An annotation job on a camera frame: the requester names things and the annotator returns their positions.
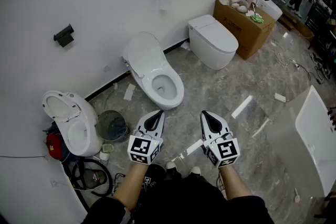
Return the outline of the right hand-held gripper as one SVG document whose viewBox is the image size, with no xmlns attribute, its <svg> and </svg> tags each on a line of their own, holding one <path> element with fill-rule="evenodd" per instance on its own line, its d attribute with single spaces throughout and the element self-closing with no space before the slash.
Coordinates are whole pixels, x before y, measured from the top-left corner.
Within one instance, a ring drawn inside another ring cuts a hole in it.
<svg viewBox="0 0 336 224">
<path fill-rule="evenodd" d="M 200 121 L 203 138 L 201 148 L 205 156 L 216 168 L 235 163 L 240 156 L 240 149 L 226 120 L 218 114 L 203 110 Z"/>
</svg>

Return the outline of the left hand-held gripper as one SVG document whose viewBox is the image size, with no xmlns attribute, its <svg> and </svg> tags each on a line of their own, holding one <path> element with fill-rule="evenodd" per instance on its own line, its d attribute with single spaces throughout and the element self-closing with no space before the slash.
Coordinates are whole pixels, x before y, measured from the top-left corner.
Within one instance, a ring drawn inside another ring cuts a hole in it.
<svg viewBox="0 0 336 224">
<path fill-rule="evenodd" d="M 156 110 L 140 118 L 133 134 L 129 137 L 128 156 L 130 161 L 150 165 L 163 146 L 165 112 Z M 154 136 L 143 132 L 154 132 Z"/>
</svg>

